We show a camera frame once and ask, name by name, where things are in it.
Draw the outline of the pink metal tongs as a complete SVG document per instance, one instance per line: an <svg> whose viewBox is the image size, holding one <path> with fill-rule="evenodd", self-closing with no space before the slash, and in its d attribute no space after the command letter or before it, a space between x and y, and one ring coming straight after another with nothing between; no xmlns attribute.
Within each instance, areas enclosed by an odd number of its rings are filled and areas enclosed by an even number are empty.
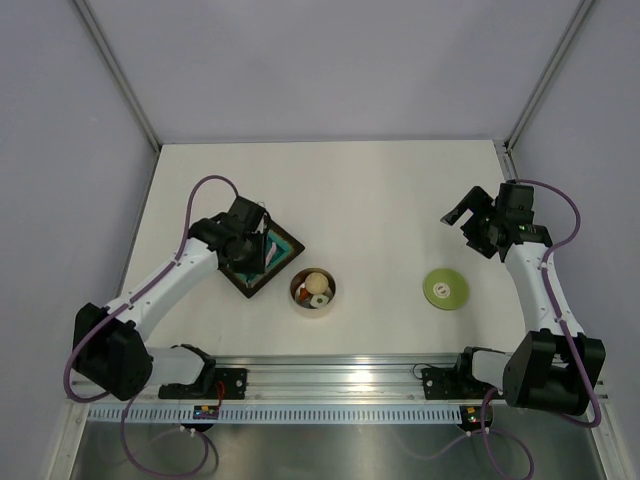
<svg viewBox="0 0 640 480"><path fill-rule="evenodd" d="M277 255L277 252L278 252L278 245L275 242L273 242L265 257L266 266L269 266L272 263L272 261L275 259Z"/></svg>

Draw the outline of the green round lid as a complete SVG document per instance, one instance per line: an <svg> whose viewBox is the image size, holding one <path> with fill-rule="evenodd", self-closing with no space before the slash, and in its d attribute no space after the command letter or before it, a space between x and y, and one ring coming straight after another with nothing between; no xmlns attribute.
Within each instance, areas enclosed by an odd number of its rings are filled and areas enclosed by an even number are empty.
<svg viewBox="0 0 640 480"><path fill-rule="evenodd" d="M445 311L461 309L470 298L467 280L451 268L430 271L423 280L422 289L431 305Z"/></svg>

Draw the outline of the beige bun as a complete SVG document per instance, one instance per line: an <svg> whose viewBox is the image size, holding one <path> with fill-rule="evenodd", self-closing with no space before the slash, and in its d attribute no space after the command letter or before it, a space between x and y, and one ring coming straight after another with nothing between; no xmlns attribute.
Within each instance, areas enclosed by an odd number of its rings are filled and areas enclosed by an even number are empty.
<svg viewBox="0 0 640 480"><path fill-rule="evenodd" d="M322 272L311 272L305 279L305 288L311 295L322 295L329 289L329 279Z"/></svg>

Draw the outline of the steel round bowl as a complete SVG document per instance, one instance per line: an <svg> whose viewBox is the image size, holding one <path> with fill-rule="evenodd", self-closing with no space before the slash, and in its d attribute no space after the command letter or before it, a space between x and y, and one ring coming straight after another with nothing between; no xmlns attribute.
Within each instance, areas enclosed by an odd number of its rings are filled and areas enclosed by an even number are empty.
<svg viewBox="0 0 640 480"><path fill-rule="evenodd" d="M328 314L335 303L337 285L333 276L321 268L306 268L294 275L289 285L289 302L305 318Z"/></svg>

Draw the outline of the sushi roll piece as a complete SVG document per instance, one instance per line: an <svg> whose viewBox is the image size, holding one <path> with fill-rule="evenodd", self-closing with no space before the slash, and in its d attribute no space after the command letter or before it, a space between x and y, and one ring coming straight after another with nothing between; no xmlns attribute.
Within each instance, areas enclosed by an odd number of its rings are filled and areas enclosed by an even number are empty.
<svg viewBox="0 0 640 480"><path fill-rule="evenodd" d="M309 305L311 308L321 309L324 308L330 301L331 299L328 296L318 294L310 297Z"/></svg>

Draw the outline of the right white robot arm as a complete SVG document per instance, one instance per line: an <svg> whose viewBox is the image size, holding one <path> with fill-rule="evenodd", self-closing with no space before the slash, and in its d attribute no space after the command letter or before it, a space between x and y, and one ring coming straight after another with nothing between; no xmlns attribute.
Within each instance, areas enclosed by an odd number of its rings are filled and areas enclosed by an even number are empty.
<svg viewBox="0 0 640 480"><path fill-rule="evenodd" d="M470 248L499 256L514 282L527 329L511 354L468 347L454 371L456 389L476 396L486 387L500 391L511 407L550 412L593 428L600 422L595 396L606 350L576 320L557 277L554 254L560 244L534 222L533 180L501 184L496 197L479 186L441 219L461 230Z"/></svg>

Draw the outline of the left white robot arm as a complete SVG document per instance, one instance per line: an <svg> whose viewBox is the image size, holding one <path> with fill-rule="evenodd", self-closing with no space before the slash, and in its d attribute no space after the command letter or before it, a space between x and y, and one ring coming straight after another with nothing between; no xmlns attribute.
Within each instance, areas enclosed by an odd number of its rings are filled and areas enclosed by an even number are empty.
<svg viewBox="0 0 640 480"><path fill-rule="evenodd" d="M104 396L127 401L148 386L203 398L216 385L216 360L192 345L149 349L145 343L167 313L219 268L261 274L266 267L267 210L242 196L226 212L187 222L177 251L128 293L77 313L67 373L77 372Z"/></svg>

